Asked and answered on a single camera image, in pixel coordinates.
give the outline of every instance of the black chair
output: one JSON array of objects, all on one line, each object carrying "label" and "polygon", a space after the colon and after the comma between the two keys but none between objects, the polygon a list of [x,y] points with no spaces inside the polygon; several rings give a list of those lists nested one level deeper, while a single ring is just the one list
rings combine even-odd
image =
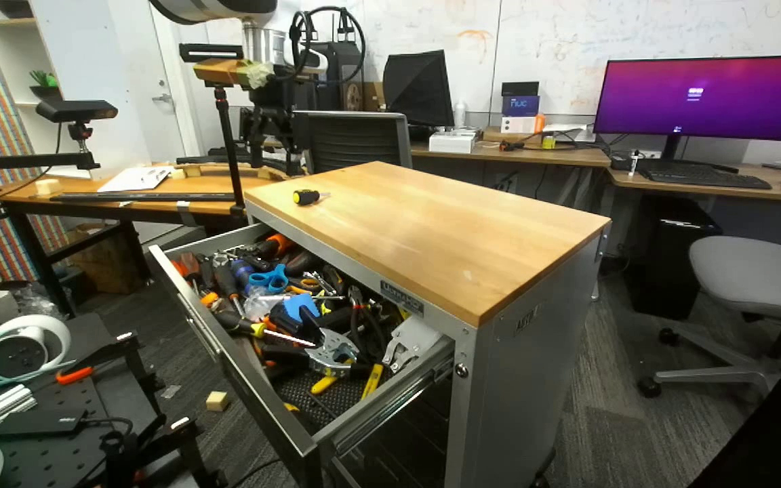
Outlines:
[{"label": "black chair", "polygon": [[370,159],[413,164],[407,117],[397,110],[295,110],[309,174]]}]

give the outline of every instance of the box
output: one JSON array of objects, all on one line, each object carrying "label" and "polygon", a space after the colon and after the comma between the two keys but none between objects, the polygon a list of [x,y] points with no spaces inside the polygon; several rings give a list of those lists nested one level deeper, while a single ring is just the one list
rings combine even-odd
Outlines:
[{"label": "box", "polygon": [[504,82],[501,83],[501,117],[538,117],[539,98],[538,82]]},{"label": "box", "polygon": [[[76,225],[69,231],[74,240],[87,237],[92,233],[102,233],[107,228],[102,225]],[[104,296],[125,296],[145,288],[145,278],[138,275],[129,240],[122,233],[115,233],[112,237],[104,237],[76,255],[69,258],[74,267],[87,274],[87,282],[92,293]]]},{"label": "box", "polygon": [[501,132],[538,132],[538,117],[501,117]]},{"label": "box", "polygon": [[430,136],[430,152],[473,152],[474,129],[451,129]]}]

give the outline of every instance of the wooden desk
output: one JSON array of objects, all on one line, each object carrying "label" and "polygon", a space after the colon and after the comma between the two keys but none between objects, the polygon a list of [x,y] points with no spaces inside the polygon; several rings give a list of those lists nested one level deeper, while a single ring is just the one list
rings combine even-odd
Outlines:
[{"label": "wooden desk", "polygon": [[500,152],[500,141],[474,141],[474,152],[430,152],[426,143],[413,147],[419,159],[462,159],[462,163],[504,163],[504,164],[564,164],[564,168],[609,168],[603,148],[557,148],[557,152]]},{"label": "wooden desk", "polygon": [[770,190],[664,183],[664,181],[651,181],[641,174],[630,175],[630,171],[610,171],[610,178],[615,187],[637,190],[637,193],[682,193],[682,194],[714,194],[714,197],[781,200],[781,171],[740,164],[740,174],[765,178],[770,183]]},{"label": "wooden desk", "polygon": [[[104,181],[87,178],[59,178],[64,193],[97,193]],[[245,190],[268,183],[263,178],[243,178]],[[200,175],[200,178],[167,178],[154,194],[167,193],[230,193],[228,175]],[[176,200],[134,200],[122,205],[120,200],[53,200],[38,197],[35,187],[22,187],[16,193],[0,193],[0,205],[8,213],[72,213],[72,216],[115,216],[115,218],[152,218],[152,223],[181,223],[186,213],[194,218],[230,218],[230,200],[194,200],[179,208]]]},{"label": "wooden desk", "polygon": [[[329,197],[321,205],[295,205],[290,193],[305,183]],[[596,213],[386,163],[259,187],[247,193],[247,204],[341,248],[468,324],[489,323],[609,225]]]},{"label": "wooden desk", "polygon": [[[64,193],[95,193],[104,181],[87,181],[87,178],[59,178]],[[245,190],[268,183],[263,178],[243,178]],[[230,193],[228,175],[200,175],[200,178],[168,178],[154,193]],[[38,197],[35,183],[27,183],[16,193],[3,190],[0,193],[0,208],[15,225],[16,237],[22,240],[40,285],[46,288],[50,297],[59,307],[64,313],[74,313],[69,296],[55,274],[55,262],[65,261],[74,251],[81,251],[115,233],[125,236],[131,247],[131,261],[137,267],[150,275],[145,248],[138,240],[134,218],[152,218],[152,223],[230,223],[233,200],[195,200],[195,204],[176,204],[176,200],[141,200],[141,204],[120,204],[120,200],[53,200]],[[120,218],[115,228],[95,233],[85,240],[69,243],[64,248],[46,251],[31,225],[31,213],[64,213],[64,216],[104,216],[104,218]]]}]

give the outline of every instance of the keyboard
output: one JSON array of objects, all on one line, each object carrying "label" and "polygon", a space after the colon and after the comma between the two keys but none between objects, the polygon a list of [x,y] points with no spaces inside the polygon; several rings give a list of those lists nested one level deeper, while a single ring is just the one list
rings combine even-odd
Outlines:
[{"label": "keyboard", "polygon": [[704,183],[704,187],[744,187],[744,190],[770,190],[769,181],[746,174],[727,174],[716,168],[647,168],[643,175],[668,183]]}]

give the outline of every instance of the paper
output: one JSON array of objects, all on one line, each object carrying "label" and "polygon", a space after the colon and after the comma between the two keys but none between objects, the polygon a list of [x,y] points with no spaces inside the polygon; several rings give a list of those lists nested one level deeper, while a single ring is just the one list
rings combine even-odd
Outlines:
[{"label": "paper", "polygon": [[97,187],[97,193],[134,193],[134,190],[154,190],[168,178],[171,168],[125,168],[112,181]]}]

